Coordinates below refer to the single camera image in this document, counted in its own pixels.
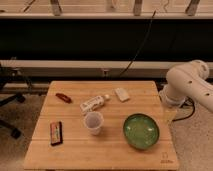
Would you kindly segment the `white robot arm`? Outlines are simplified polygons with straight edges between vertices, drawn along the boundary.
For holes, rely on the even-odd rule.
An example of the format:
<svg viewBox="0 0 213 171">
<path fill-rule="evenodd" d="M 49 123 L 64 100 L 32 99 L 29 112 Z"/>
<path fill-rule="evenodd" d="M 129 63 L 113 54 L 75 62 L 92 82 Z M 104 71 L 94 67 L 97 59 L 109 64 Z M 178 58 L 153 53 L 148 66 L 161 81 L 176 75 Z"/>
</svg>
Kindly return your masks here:
<svg viewBox="0 0 213 171">
<path fill-rule="evenodd" d="M 159 92 L 162 103 L 180 107 L 187 97 L 213 112 L 213 85 L 206 79 L 210 73 L 202 60 L 193 60 L 172 67 L 166 74 L 167 84 Z"/>
</svg>

